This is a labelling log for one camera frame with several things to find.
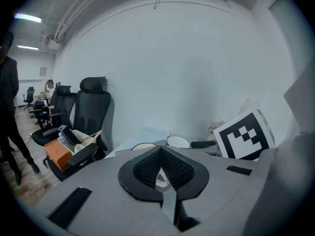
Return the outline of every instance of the black pants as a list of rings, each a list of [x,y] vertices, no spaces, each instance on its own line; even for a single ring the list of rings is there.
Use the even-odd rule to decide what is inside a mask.
[[[9,138],[19,148],[28,163],[32,163],[34,160],[31,157],[29,149],[27,148],[22,137],[19,134],[15,117],[10,114],[6,106],[0,108],[0,122],[0,148],[2,154],[8,160],[11,169],[15,172],[19,172],[20,169],[10,150]]]

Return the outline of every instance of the wooden floor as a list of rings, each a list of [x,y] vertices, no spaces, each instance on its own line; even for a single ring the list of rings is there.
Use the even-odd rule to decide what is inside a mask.
[[[8,163],[2,165],[2,171],[13,194],[17,198],[25,201],[27,204],[35,206],[36,203],[47,193],[47,191],[60,183],[60,181],[52,173],[50,168],[48,166],[45,167],[42,163],[42,160],[46,156],[44,147],[36,144],[32,138],[28,137],[30,133],[40,129],[39,125],[35,124],[36,119],[31,119],[28,111],[23,111],[23,107],[19,108],[19,112],[23,114],[16,116],[15,119],[18,124],[20,135],[22,136],[25,144],[28,146],[32,158],[38,165],[40,173],[34,173],[20,152],[13,152],[13,155],[20,170],[22,171],[21,185],[18,186],[15,183],[14,172],[11,170]],[[14,143],[10,141],[10,144],[15,150],[18,150]]]

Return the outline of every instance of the white shirt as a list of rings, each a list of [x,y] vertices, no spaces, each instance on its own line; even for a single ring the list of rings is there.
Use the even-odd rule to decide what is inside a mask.
[[[48,95],[49,98],[53,97],[54,91],[55,91],[55,88],[50,89],[49,95]]]

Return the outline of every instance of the ceiling light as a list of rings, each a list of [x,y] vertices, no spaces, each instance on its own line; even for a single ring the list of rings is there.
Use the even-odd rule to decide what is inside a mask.
[[[34,17],[34,16],[26,15],[26,14],[17,13],[17,14],[15,14],[14,18],[26,19],[26,20],[31,20],[31,21],[34,21],[34,22],[41,23],[41,18],[37,18],[37,17]]]
[[[23,46],[23,45],[18,45],[18,48],[25,48],[25,49],[31,49],[31,50],[38,50],[37,47]]]

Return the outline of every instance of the black office chair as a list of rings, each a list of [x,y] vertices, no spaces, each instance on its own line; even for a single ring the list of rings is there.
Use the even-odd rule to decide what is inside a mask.
[[[51,97],[51,100],[50,102],[47,100],[47,106],[45,106],[44,102],[43,101],[36,101],[35,104],[34,104],[34,108],[33,108],[33,111],[29,111],[32,115],[34,115],[33,117],[36,117],[37,120],[38,119],[41,119],[41,121],[38,120],[38,123],[40,128],[43,128],[43,123],[47,122],[47,124],[49,124],[50,122],[50,118],[49,118],[49,109],[52,107],[52,106],[55,106],[56,105],[56,102],[57,102],[57,90],[60,86],[57,86],[55,87],[55,91],[53,93],[53,96]]]
[[[29,87],[28,91],[27,91],[27,96],[25,99],[25,94],[23,94],[23,101],[25,103],[27,103],[27,106],[25,108],[28,108],[30,110],[30,107],[32,107],[32,102],[34,101],[33,95],[34,95],[34,87]]]
[[[69,125],[69,117],[70,113],[73,107],[73,104],[75,102],[75,93],[71,93],[70,91],[71,86],[60,86],[56,89],[54,95],[54,113],[49,115],[49,117],[52,119],[51,125],[47,125],[45,127],[42,126],[41,124],[41,116],[40,113],[43,113],[44,111],[48,112],[48,107],[42,108],[42,109],[36,109],[31,111],[31,113],[35,113],[35,116],[40,123],[41,129],[35,131],[32,133],[31,137],[36,142],[38,145],[44,146],[47,143],[53,141],[54,139],[58,138],[58,132],[52,133],[50,135],[44,136],[44,133],[47,132],[48,130],[56,129],[60,125]]]
[[[77,93],[75,100],[73,129],[87,135],[92,135],[102,129],[111,101],[110,93],[103,90],[105,83],[105,77],[92,77],[82,80],[80,83],[81,90]],[[107,147],[99,136],[96,144],[88,145],[68,159],[69,168],[65,172],[62,172],[50,159],[48,159],[48,165],[56,177],[63,181],[89,163],[103,159],[106,156],[104,151],[107,151]]]

